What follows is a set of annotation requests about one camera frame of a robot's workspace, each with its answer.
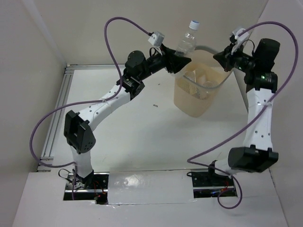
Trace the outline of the clear bottle blue-white cap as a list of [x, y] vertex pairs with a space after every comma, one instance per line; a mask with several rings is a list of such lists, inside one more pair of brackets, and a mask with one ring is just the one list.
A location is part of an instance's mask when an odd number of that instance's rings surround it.
[[196, 33], [199, 29], [200, 23], [192, 20], [188, 26], [188, 30], [182, 35], [175, 51], [176, 56], [190, 57], [196, 47]]

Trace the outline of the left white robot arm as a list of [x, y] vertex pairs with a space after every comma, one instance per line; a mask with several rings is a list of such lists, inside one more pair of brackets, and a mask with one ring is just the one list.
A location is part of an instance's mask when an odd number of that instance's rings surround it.
[[87, 189], [94, 181], [90, 151], [96, 144], [93, 131], [117, 108], [133, 100], [144, 89], [143, 80], [152, 74], [166, 69], [177, 74], [191, 62], [184, 54], [162, 45], [159, 52], [146, 58], [141, 51], [131, 52], [125, 63], [122, 78], [113, 88], [98, 100], [79, 112], [70, 110], [65, 116], [63, 134], [72, 149], [75, 161], [74, 175], [77, 184]]

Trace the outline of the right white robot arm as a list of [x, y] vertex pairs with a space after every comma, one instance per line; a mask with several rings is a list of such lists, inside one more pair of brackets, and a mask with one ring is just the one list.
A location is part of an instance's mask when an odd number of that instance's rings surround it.
[[248, 128], [245, 130], [243, 145], [232, 148], [228, 157], [211, 163], [214, 169], [207, 173], [207, 181], [218, 185], [223, 176], [240, 172], [262, 173], [278, 161], [279, 154], [273, 151], [271, 121], [273, 101], [277, 91], [277, 75], [272, 72], [280, 43], [263, 38], [252, 55], [243, 52], [243, 46], [233, 50], [230, 44], [214, 55], [225, 71], [238, 69], [244, 72], [248, 99]]

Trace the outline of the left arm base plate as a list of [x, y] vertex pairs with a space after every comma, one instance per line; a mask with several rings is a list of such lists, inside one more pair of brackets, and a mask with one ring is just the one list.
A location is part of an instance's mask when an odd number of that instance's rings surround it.
[[109, 172], [94, 173], [92, 180], [81, 183], [74, 182], [74, 175], [71, 171], [62, 168], [58, 176], [65, 180], [64, 201], [94, 201], [98, 205], [108, 204], [108, 180]]

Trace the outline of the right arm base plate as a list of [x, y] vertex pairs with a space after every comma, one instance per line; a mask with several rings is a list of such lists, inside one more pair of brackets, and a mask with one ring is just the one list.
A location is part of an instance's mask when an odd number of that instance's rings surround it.
[[193, 185], [194, 198], [214, 198], [224, 192], [221, 197], [237, 197], [234, 181], [227, 176], [216, 176], [207, 171], [187, 173]]

